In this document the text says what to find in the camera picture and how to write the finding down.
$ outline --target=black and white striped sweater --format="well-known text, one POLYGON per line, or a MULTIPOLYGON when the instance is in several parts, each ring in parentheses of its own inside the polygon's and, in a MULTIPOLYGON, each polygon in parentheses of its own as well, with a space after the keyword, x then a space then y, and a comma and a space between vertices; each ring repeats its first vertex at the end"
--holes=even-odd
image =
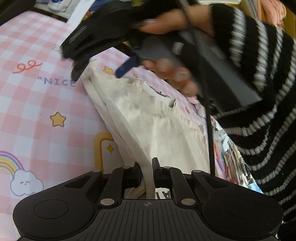
POLYGON ((284 221, 296 219, 296 43, 236 8, 214 5, 212 18, 217 44, 263 99, 215 118, 284 221))

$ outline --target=circular pad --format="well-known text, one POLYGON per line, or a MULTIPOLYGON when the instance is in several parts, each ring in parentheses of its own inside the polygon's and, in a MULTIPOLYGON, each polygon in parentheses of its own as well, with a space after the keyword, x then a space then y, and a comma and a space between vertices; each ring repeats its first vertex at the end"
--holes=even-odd
POLYGON ((67 203, 57 199, 45 200, 38 203, 35 208, 35 214, 44 219, 54 219, 63 216, 69 209, 67 203))
POLYGON ((246 199, 239 199, 230 202, 227 209, 233 216, 244 219, 255 218, 262 211, 262 208, 258 203, 246 199))

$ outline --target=yellow star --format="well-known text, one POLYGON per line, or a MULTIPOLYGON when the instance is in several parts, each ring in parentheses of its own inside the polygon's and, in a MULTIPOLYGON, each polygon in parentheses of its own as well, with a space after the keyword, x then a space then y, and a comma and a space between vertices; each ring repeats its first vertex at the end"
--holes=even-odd
POLYGON ((113 146, 111 146, 111 144, 109 144, 109 146, 107 147, 107 150, 112 153, 112 151, 115 150, 115 148, 113 146))
POLYGON ((107 73, 107 74, 115 75, 115 74, 113 73, 113 69, 110 69, 110 68, 108 68, 107 66, 105 66, 105 68, 104 68, 103 71, 104 71, 105 73, 107 73))
POLYGON ((64 127, 64 121, 66 117, 62 116, 59 112, 57 112, 55 115, 50 116, 50 119, 52 120, 52 126, 64 127))

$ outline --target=white cloth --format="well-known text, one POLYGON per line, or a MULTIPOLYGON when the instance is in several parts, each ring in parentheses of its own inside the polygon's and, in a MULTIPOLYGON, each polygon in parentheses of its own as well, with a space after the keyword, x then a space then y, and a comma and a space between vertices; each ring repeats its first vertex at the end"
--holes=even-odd
POLYGON ((175 99, 148 93, 142 80, 108 75, 97 68, 96 61, 87 66, 81 79, 124 164, 133 166, 136 161, 142 169, 144 182, 129 198, 145 191, 147 199, 155 198, 153 157, 158 157, 161 166, 176 167, 183 173, 194 169, 209 172, 203 126, 188 119, 175 99))

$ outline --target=hand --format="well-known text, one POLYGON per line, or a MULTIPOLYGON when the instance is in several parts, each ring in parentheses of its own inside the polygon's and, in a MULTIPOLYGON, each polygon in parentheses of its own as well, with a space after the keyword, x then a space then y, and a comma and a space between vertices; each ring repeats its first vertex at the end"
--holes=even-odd
MULTIPOLYGON (((188 18, 194 27, 200 28, 211 36, 214 36, 211 7, 207 5, 192 5, 185 8, 188 18)), ((166 34, 173 30, 182 30, 186 27, 186 19, 180 9, 174 9, 159 15, 155 19, 142 22, 140 31, 150 34, 166 34)), ((156 62, 144 60, 143 66, 154 71, 161 79, 179 90, 184 96, 192 97, 197 94, 197 86, 190 79, 191 74, 187 68, 175 68, 171 60, 162 58, 156 62)))

